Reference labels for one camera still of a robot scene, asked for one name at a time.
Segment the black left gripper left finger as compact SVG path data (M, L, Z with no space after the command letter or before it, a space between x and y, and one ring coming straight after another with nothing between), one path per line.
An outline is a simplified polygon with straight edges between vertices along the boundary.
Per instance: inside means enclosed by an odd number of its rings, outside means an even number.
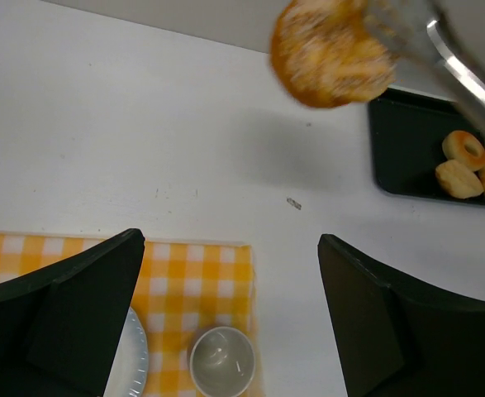
M145 250L131 228L0 283L0 396L101 396Z

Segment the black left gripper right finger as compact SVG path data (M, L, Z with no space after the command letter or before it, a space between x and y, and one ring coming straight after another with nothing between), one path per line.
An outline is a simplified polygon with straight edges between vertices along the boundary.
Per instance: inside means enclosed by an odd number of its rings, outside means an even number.
M430 285L333 235L321 279L350 396L485 396L485 301Z

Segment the tall flower-shaped bread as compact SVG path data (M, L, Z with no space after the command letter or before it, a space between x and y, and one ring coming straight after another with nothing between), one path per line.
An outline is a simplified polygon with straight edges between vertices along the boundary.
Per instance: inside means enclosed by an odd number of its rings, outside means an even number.
M299 103L367 103L396 77L396 59L364 25L365 1L291 1L275 22L269 60Z

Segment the metal tongs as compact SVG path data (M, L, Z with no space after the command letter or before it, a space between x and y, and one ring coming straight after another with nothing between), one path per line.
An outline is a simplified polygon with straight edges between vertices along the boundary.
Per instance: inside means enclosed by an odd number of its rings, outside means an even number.
M485 69L453 33L436 1L368 1L366 29L393 54L427 69L485 137Z

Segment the oval shell-shaped bread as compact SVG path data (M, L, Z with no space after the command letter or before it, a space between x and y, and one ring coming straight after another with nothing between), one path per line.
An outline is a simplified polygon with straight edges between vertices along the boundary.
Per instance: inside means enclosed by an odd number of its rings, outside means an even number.
M457 160L447 160L435 168L439 186L451 197L470 199L483 194L480 179Z

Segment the white plate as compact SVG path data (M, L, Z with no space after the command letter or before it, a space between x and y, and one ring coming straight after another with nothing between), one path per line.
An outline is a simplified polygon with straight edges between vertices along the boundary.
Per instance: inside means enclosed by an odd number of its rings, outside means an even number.
M149 373L145 330L129 308L103 397L140 397Z

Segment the yellow checkered cloth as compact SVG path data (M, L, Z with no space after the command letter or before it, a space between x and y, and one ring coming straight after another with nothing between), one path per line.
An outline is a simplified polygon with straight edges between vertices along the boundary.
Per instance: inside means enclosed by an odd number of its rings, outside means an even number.
M0 282L73 256L96 239L0 233ZM146 242L131 307L146 330L146 396L198 396L187 352L200 328L238 328L258 343L250 246Z

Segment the purple grey cup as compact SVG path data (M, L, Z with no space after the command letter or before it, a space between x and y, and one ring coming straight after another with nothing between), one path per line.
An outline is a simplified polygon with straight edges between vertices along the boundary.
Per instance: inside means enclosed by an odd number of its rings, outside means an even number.
M226 325L198 329L189 343L187 362L193 384L205 396L241 396L256 372L252 342Z

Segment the small metal debris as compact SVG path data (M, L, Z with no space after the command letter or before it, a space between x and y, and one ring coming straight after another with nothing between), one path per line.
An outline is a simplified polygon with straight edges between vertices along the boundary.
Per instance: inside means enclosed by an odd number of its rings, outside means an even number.
M293 198L287 198L287 202L292 206L294 207L295 209L297 210L301 210L302 209L302 205L296 201L295 199Z

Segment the black tray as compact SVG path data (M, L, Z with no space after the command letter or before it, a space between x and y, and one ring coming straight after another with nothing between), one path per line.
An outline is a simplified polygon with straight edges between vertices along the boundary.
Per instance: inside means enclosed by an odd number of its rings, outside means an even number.
M458 199L438 184L435 167L446 161L442 141L454 130L482 134L447 100L390 88L368 104L373 177L390 194L485 207L485 198Z

